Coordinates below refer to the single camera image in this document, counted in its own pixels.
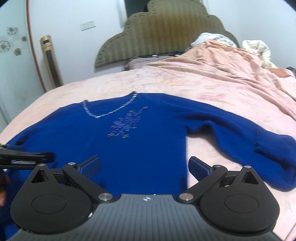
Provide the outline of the blue knit sweater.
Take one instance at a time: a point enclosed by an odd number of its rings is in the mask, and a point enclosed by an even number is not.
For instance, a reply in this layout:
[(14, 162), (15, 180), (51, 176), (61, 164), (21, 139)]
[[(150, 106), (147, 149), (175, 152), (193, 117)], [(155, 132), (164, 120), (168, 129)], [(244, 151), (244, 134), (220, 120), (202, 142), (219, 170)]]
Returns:
[(52, 152), (50, 168), (97, 155), (92, 181), (118, 196), (178, 195), (187, 186), (186, 136), (209, 128), (219, 149), (253, 166), (274, 188), (295, 188), (295, 140), (214, 106), (176, 96), (131, 93), (53, 112), (9, 141)]

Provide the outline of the glass wardrobe door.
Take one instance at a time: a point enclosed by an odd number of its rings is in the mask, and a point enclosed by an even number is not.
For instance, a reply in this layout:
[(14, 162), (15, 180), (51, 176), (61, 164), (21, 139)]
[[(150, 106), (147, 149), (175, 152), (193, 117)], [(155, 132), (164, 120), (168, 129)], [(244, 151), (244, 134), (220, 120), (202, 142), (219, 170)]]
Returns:
[(1, 121), (8, 125), (45, 93), (32, 56), (27, 1), (1, 1)]

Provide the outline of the gold tower air conditioner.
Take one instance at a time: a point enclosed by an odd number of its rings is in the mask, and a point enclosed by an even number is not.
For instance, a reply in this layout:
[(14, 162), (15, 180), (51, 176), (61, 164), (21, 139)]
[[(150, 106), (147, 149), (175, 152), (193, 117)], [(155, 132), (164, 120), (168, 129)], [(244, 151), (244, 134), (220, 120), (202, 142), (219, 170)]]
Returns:
[(54, 88), (61, 87), (62, 85), (64, 85), (64, 83), (60, 75), (60, 70), (56, 60), (51, 36), (46, 35), (44, 37), (41, 37), (40, 44), (43, 53), (43, 60), (49, 78), (51, 80), (51, 84)]

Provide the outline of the orange blanket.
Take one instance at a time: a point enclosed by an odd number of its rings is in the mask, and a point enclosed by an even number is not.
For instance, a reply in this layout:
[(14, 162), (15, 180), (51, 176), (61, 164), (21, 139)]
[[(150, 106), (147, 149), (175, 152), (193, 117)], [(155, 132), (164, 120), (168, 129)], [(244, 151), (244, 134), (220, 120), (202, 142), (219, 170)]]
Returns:
[(239, 83), (277, 101), (295, 100), (295, 76), (290, 70), (264, 67), (257, 55), (214, 40), (205, 41), (181, 56), (150, 63), (150, 66)]

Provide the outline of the white pillow behind blanket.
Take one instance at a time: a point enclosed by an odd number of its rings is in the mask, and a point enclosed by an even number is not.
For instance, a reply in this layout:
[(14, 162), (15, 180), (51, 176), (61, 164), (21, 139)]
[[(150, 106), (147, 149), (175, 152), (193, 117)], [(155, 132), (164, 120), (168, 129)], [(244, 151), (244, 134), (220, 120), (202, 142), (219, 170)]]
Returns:
[(202, 44), (208, 40), (214, 40), (214, 41), (217, 41), (221, 44), (224, 44), (224, 45), (227, 45), (227, 46), (230, 46), (230, 47), (235, 47), (237, 48), (238, 46), (231, 40), (229, 39), (228, 37), (222, 35), (222, 34), (217, 34), (217, 33), (201, 33), (199, 35), (199, 37), (197, 37), (197, 39), (191, 43), (191, 47), (195, 47), (199, 44)]

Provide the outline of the white crumpled quilt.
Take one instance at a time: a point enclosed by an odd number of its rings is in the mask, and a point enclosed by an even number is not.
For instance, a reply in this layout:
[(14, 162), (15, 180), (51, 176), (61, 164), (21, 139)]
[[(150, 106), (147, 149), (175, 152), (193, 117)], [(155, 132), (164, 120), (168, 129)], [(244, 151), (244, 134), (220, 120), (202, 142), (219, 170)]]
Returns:
[(262, 40), (244, 40), (242, 48), (259, 57), (264, 68), (277, 68), (271, 61), (271, 51)]

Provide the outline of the olive green headboard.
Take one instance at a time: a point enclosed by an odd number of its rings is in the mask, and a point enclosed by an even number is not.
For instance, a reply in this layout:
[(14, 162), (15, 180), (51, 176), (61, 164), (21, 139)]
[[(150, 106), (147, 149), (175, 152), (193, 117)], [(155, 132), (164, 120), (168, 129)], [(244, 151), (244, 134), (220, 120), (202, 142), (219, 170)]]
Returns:
[(123, 32), (101, 46), (94, 66), (183, 51), (201, 33), (221, 34), (239, 44), (236, 37), (225, 30), (222, 21), (210, 15), (199, 1), (149, 1), (146, 12), (128, 17)]

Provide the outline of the dark window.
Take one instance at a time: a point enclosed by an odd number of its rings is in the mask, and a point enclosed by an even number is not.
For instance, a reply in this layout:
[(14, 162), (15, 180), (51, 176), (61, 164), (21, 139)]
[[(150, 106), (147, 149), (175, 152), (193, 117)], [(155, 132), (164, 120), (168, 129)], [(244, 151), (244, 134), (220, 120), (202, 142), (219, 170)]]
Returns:
[(125, 0), (127, 17), (139, 12), (147, 12), (149, 0)]

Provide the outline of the white wall switch plate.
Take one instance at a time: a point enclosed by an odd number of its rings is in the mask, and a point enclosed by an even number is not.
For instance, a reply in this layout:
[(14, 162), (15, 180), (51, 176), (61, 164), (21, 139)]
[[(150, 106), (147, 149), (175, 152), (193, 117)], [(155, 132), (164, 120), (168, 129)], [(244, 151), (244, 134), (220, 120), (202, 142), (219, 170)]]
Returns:
[(80, 30), (85, 31), (94, 27), (96, 27), (95, 21), (88, 21), (80, 25)]

